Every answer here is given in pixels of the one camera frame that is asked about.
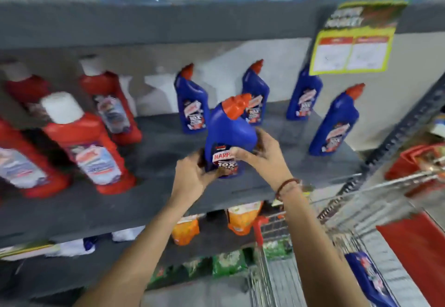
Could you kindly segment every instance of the white wall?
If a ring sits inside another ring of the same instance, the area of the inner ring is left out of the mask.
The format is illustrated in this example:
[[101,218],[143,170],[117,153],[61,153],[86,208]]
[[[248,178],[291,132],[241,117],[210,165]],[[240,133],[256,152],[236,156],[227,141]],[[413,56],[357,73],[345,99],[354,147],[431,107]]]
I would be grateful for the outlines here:
[[[98,53],[108,69],[131,74],[130,94],[139,115],[177,111],[173,80],[177,71],[195,63],[194,80],[209,92],[210,106],[241,91],[248,66],[263,58],[262,78],[270,85],[270,101],[288,99],[293,91],[310,39],[282,39],[179,45],[125,46],[95,49],[20,50],[0,54],[17,57],[57,90],[75,95],[81,105],[91,102],[80,90],[76,76],[78,55]],[[356,150],[376,147],[389,130],[445,71],[445,33],[396,35],[384,73],[324,75],[323,91],[315,110],[326,114],[332,99],[355,83],[366,83],[356,102],[360,120],[347,138]],[[17,127],[36,126],[21,108],[0,90],[0,115]]]

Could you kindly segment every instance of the person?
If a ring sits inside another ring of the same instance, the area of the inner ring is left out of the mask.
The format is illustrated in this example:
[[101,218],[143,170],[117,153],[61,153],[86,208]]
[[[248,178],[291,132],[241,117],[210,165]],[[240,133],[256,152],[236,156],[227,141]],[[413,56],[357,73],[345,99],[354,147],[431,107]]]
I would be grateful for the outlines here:
[[[348,263],[338,254],[286,165],[278,141],[259,130],[262,153],[232,147],[279,196],[286,210],[294,254],[308,307],[369,307]],[[198,152],[179,160],[171,197],[108,273],[75,307],[139,306],[175,224],[223,171],[204,173]]]

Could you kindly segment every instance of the shelf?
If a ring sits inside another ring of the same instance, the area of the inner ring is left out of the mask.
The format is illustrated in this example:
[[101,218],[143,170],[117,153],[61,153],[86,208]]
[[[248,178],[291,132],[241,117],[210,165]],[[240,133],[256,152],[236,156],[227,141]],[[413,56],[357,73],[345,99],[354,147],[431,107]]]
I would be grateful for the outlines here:
[[[308,156],[307,151],[321,118],[313,113],[307,122],[286,121],[288,102],[267,106],[263,128],[280,142],[293,175],[306,184],[325,187],[345,182],[361,171],[362,161],[343,143],[331,157]],[[139,178],[130,191],[104,196],[86,179],[78,179],[68,189],[45,199],[22,197],[15,189],[2,192],[0,206],[0,247],[50,239],[65,242],[92,235],[147,224],[170,197],[175,165],[204,146],[206,133],[182,134],[177,114],[138,118],[142,143],[125,147],[128,168]],[[252,168],[233,179],[218,179],[191,207],[188,214],[272,200],[274,193]]]
[[[0,0],[0,49],[314,37],[343,1]],[[444,0],[415,0],[397,28],[444,30]]]
[[[200,234],[189,245],[176,246],[170,239],[159,265],[181,265],[184,262],[211,257],[253,246],[253,231],[237,236],[227,228],[223,212],[212,220],[199,222]],[[56,294],[94,284],[119,258],[131,242],[114,243],[111,237],[101,236],[92,254],[75,258],[36,257],[24,261],[18,284],[10,299],[30,299]]]

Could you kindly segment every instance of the person's left arm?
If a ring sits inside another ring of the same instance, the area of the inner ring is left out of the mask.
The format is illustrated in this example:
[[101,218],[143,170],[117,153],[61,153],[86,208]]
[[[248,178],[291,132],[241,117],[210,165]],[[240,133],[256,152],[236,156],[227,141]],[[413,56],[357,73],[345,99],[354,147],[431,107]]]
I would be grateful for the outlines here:
[[219,170],[204,173],[198,166],[199,158],[196,152],[178,161],[168,203],[75,307],[139,306],[174,226],[220,175]]

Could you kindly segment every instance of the bracelet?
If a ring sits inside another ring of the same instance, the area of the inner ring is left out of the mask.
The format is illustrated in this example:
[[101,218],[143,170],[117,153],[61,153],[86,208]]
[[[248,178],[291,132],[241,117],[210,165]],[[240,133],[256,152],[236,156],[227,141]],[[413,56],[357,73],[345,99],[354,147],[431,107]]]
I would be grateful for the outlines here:
[[287,181],[284,181],[284,182],[280,185],[280,187],[278,188],[277,192],[275,193],[275,198],[278,199],[280,202],[282,202],[282,200],[281,200],[281,196],[280,196],[280,192],[281,192],[281,190],[282,190],[287,184],[289,184],[290,182],[297,182],[297,184],[300,184],[300,183],[301,183],[301,181],[300,181],[299,179],[296,179],[296,178],[291,178],[291,179],[288,179]]

